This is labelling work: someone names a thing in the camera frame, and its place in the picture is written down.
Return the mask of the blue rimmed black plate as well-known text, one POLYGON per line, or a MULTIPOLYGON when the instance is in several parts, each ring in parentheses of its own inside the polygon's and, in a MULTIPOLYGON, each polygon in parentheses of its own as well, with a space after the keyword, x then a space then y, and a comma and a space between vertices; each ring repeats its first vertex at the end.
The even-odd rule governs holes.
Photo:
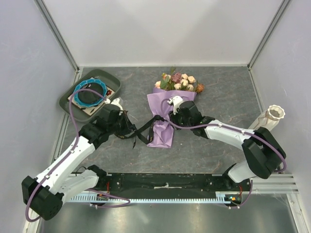
POLYGON ((99 79, 90 78, 75 87, 73 99, 81 107, 95 107, 103 102, 106 94, 105 83, 99 79))

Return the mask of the right aluminium frame post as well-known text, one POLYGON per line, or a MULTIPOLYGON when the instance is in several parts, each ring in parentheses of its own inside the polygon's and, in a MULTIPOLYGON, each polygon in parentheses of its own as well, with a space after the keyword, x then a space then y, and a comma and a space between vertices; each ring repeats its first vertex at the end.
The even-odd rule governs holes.
POLYGON ((250 61, 247 64, 247 68, 251 71, 252 67, 254 66, 255 62, 259 58, 260 54, 262 53, 264 47, 266 46, 267 42, 269 41, 270 37, 272 36, 274 30, 276 29, 278 23, 280 22, 281 18, 283 17, 285 11, 287 10, 288 6, 290 5, 291 0, 282 0, 276 13, 274 14, 269 26, 267 27, 262 39, 260 40, 257 48, 255 49, 250 61))

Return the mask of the purple flower bouquet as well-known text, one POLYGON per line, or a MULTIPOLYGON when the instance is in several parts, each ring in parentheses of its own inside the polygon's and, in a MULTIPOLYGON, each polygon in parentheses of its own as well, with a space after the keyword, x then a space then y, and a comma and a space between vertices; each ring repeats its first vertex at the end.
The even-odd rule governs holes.
POLYGON ((163 73, 159 81, 154 85, 151 94, 147 95, 149 108, 153 116, 160 116, 164 120, 156 120, 151 124, 147 146, 151 148, 171 148, 173 144, 174 128, 167 121, 173 106, 167 102, 179 96, 181 100, 194 100, 196 95, 202 93, 205 86, 195 77, 186 73, 175 71, 171 67, 169 73, 163 73))

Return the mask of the white ceramic vase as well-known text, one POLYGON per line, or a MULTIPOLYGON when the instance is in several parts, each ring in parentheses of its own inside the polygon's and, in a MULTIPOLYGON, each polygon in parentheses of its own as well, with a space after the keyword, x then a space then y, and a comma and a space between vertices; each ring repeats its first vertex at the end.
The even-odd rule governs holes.
POLYGON ((285 117, 285 110, 279 105, 270 105, 269 108, 262 112, 248 127, 248 129, 257 130, 264 127, 271 131, 281 119, 285 117))

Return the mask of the aluminium frame post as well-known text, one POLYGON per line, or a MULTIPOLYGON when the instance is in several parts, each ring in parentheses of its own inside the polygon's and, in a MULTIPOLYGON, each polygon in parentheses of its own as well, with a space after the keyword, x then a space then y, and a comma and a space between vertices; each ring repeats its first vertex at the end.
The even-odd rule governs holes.
POLYGON ((247 64, 247 68, 251 71, 252 67, 254 66, 255 62, 259 58, 260 54, 262 53, 264 47, 266 46, 267 42, 269 41, 270 37, 272 36, 274 30, 276 29, 278 23, 280 22, 281 18, 283 17, 285 11, 287 10, 288 6, 290 5, 291 0, 282 0, 276 13, 274 14, 269 26, 267 27, 262 39, 260 40, 257 48, 255 49, 250 61, 247 64))
POLYGON ((79 66, 77 65, 72 53, 69 50, 69 47, 67 46, 63 36, 61 35, 60 30, 58 29, 51 13, 49 12, 45 2, 43 0, 34 0, 35 4, 39 8, 42 16, 44 17, 46 23, 48 24, 50 30, 52 31, 56 41, 58 42, 60 48, 64 52, 67 60, 69 61, 70 65, 73 67, 73 69, 78 72, 79 66))

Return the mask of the aluminium front rail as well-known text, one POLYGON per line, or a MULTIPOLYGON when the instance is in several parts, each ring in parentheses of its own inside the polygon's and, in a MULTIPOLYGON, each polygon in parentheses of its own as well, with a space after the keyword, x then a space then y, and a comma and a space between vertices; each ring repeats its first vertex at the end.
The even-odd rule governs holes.
POLYGON ((268 179, 253 178, 254 194, 297 194, 299 193, 292 174, 272 174, 268 179))

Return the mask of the dark green tray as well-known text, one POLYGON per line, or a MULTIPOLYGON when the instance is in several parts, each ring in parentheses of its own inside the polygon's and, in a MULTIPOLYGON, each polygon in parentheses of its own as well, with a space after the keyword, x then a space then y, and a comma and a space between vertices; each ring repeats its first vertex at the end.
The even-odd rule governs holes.
POLYGON ((104 100, 117 98, 121 90, 120 80, 112 74, 94 69, 78 80, 59 100, 60 107, 78 122, 89 122, 98 115, 104 100))

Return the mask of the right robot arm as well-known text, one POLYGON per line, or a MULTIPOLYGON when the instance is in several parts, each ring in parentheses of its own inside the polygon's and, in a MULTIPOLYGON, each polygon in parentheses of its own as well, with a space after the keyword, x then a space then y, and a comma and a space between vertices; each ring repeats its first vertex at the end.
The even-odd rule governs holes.
POLYGON ((253 177, 268 179, 272 173, 286 168, 286 153, 268 129, 243 129, 224 124, 203 116, 193 101, 185 101, 180 96, 166 103, 173 107, 168 117, 177 129, 191 130, 198 137, 229 144, 244 153, 245 159, 224 173, 222 183, 226 190, 234 191, 242 181, 253 177))

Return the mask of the left aluminium frame post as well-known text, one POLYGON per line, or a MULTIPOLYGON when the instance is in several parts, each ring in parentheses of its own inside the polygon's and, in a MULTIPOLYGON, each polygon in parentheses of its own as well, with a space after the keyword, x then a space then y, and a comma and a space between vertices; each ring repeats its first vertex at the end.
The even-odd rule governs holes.
POLYGON ((73 69, 78 72, 79 66, 77 65, 72 53, 69 50, 69 47, 67 46, 63 36, 61 35, 60 30, 58 29, 51 13, 49 12, 45 2, 43 0, 34 0, 35 4, 39 8, 42 16, 44 17, 46 23, 48 24, 50 30, 52 31, 56 41, 58 42, 60 48, 64 52, 67 60, 69 61, 70 65, 73 67, 73 69))

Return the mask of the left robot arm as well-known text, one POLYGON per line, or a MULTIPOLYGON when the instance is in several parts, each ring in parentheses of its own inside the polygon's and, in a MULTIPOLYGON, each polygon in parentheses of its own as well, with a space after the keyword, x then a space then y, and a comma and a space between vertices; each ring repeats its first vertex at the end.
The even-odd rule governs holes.
POLYGON ((69 181, 66 178, 85 158, 106 142, 109 136, 126 129, 121 105, 107 104, 95 120, 80 129, 75 140, 57 160, 35 178, 25 177, 21 187, 27 221, 37 221, 36 218, 30 218, 30 210, 40 218, 50 220, 71 197, 90 188, 96 191, 105 189, 107 180, 100 175, 103 171, 99 168, 94 171, 88 169, 69 181))

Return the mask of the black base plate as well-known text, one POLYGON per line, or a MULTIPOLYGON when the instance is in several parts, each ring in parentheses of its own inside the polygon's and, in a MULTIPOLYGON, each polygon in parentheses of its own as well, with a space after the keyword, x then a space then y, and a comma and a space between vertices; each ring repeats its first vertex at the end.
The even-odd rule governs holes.
POLYGON ((99 178, 96 190, 128 199, 211 199, 250 190, 250 181, 234 183, 223 175, 187 173, 110 173, 99 178))

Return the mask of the black ribbon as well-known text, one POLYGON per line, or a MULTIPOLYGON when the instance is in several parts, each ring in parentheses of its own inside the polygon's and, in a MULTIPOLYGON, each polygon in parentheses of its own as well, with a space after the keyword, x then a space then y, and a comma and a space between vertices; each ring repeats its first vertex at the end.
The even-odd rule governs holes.
POLYGON ((166 121, 160 115, 155 115, 147 123, 145 123, 139 129, 133 124, 127 114, 126 110, 121 111, 120 129, 114 134, 117 138, 125 140, 134 138, 133 148, 136 146, 137 138, 145 145, 148 145, 154 140, 154 125, 156 121, 166 121))

